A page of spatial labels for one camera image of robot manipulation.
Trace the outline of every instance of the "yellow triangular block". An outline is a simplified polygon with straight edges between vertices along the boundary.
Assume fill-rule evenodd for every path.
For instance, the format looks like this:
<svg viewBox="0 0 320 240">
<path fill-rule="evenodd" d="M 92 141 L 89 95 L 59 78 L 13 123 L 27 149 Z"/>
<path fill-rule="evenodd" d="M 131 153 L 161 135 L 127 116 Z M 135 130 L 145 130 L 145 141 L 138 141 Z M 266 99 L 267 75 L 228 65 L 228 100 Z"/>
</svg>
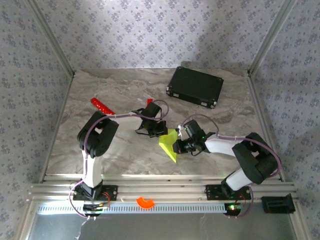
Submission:
<svg viewBox="0 0 320 240">
<path fill-rule="evenodd" d="M 177 154 L 174 152 L 172 145 L 177 141 L 177 139 L 178 133 L 175 129 L 168 129 L 167 135 L 162 135 L 159 137 L 160 147 L 175 163 L 177 162 Z"/>
</svg>

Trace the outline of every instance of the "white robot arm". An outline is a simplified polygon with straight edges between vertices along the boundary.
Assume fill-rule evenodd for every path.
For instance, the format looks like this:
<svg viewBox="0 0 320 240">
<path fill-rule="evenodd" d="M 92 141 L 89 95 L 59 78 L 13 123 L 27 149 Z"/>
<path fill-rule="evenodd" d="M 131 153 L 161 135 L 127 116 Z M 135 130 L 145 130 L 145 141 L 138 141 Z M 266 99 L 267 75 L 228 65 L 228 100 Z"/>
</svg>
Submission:
<svg viewBox="0 0 320 240">
<path fill-rule="evenodd" d="M 226 196 L 252 183 L 261 184 L 280 167 L 274 154 L 267 150 L 268 145 L 255 132 L 246 137 L 223 137 L 212 132 L 206 134 L 195 120 L 184 124 L 183 129 L 189 138 L 178 139 L 173 144 L 175 153 L 191 153 L 193 156 L 202 152 L 221 153 L 238 160 L 240 168 L 221 182 Z"/>
<path fill-rule="evenodd" d="M 94 200 L 100 194 L 102 186 L 101 156 L 108 150 L 116 132 L 134 130 L 138 134 L 148 135 L 150 138 L 166 135 L 168 134 L 166 122 L 154 120 L 161 113 L 162 109 L 150 102 L 146 108 L 128 114 L 109 115 L 108 118 L 102 112 L 96 111 L 92 115 L 77 136 L 83 155 L 83 183 L 81 187 L 89 199 Z"/>
</svg>

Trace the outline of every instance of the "table surface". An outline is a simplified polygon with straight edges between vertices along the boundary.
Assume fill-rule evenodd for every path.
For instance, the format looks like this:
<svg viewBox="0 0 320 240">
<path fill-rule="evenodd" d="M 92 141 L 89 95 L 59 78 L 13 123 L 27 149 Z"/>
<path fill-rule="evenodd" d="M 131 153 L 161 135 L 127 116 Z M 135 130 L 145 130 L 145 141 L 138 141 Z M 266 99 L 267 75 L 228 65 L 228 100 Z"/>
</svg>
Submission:
<svg viewBox="0 0 320 240">
<path fill-rule="evenodd" d="M 172 129 L 187 116 L 198 113 L 212 117 L 219 125 L 222 135 L 262 133 L 245 71 L 197 70 L 224 79 L 215 109 L 167 96 L 166 86 L 175 69 L 78 70 L 71 84 L 46 173 L 83 172 L 83 157 L 77 135 L 97 110 L 90 102 L 93 97 L 116 114 L 144 108 L 149 98 L 165 100 L 170 106 L 165 120 L 167 127 Z M 206 118 L 199 117 L 196 120 L 206 133 L 216 131 L 215 126 Z M 134 131 L 117 132 L 108 151 L 103 155 L 101 173 L 227 175 L 239 166 L 232 156 L 204 152 L 195 157 L 189 153 L 180 154 L 174 163 L 158 143 L 158 138 L 138 135 Z"/>
</svg>

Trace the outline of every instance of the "patterned wallpaper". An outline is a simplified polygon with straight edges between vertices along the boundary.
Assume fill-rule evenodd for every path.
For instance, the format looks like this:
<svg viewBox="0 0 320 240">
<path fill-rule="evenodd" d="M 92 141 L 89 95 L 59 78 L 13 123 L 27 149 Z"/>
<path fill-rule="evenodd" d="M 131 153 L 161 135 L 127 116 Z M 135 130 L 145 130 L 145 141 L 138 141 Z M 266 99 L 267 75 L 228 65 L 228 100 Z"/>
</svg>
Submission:
<svg viewBox="0 0 320 240">
<path fill-rule="evenodd" d="M 253 78 L 314 239 L 320 239 L 319 46 L 320 2 L 298 1 Z"/>
<path fill-rule="evenodd" d="M 22 0 L 0 2 L 0 239 L 39 180 L 70 81 Z"/>
<path fill-rule="evenodd" d="M 74 70 L 249 68 L 283 0 L 38 0 Z"/>
</svg>

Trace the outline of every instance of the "black case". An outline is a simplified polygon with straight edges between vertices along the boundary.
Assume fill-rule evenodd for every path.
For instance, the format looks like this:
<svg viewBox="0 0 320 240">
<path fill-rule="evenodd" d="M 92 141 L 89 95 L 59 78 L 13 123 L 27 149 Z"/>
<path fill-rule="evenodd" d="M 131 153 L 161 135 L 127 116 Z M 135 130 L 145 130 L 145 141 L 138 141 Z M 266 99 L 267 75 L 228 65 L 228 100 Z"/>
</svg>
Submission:
<svg viewBox="0 0 320 240">
<path fill-rule="evenodd" d="M 178 66 L 166 88 L 166 94 L 214 109 L 223 83 L 221 77 Z"/>
</svg>

